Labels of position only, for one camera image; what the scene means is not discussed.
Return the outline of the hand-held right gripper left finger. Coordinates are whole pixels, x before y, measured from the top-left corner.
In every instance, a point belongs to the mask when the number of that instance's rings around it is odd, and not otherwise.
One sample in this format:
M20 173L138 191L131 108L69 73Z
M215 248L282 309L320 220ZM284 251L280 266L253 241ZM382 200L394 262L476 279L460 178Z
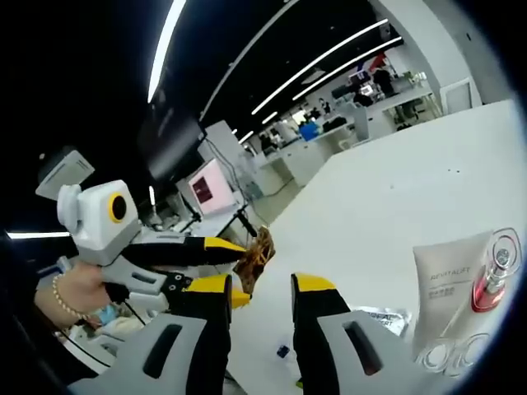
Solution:
M169 314L158 314L72 394L221 394L231 350L229 275L195 280Z

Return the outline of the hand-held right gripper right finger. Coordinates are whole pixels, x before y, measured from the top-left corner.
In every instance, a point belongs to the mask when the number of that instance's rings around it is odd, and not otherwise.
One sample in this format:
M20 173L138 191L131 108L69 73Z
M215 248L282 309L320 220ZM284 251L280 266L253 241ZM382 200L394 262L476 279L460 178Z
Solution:
M363 311L351 311L323 277L291 275L293 346L304 394L414 394L404 341Z

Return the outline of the person's left hand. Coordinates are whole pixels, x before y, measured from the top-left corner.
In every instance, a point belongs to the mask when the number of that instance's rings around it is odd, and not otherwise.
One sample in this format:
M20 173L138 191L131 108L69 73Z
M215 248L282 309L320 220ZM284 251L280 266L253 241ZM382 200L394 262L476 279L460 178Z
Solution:
M72 312L90 315L111 303L100 267L77 261L54 284L59 299Z

